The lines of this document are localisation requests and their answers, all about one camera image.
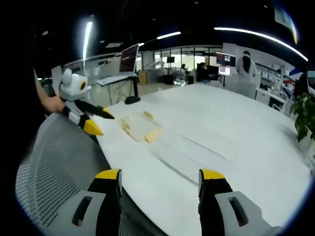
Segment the person's left hand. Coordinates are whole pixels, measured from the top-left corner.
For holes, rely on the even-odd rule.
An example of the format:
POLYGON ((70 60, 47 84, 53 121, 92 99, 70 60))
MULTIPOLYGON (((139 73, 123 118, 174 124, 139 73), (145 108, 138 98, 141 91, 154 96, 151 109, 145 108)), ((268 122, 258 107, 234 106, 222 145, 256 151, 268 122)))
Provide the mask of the person's left hand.
POLYGON ((41 95, 40 102, 48 113, 61 113, 65 107, 65 103, 57 95, 53 97, 41 95))

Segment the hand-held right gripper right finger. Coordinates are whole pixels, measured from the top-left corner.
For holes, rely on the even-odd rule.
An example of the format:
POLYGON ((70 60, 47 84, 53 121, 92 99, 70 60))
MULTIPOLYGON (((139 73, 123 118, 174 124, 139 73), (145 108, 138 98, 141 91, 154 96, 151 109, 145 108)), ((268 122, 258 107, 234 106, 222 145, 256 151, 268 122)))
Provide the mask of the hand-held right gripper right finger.
POLYGON ((258 205, 242 192, 233 191, 224 175, 200 169, 198 213, 203 236, 279 236, 258 205))

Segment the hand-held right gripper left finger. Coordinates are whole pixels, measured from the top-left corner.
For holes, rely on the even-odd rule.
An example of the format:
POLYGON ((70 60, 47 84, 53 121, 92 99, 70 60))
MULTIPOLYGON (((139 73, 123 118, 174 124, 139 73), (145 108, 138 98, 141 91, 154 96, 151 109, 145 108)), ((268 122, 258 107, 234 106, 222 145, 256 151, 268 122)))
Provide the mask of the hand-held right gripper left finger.
POLYGON ((121 219, 122 170, 98 173, 88 190, 61 205, 48 236, 117 236, 121 219))

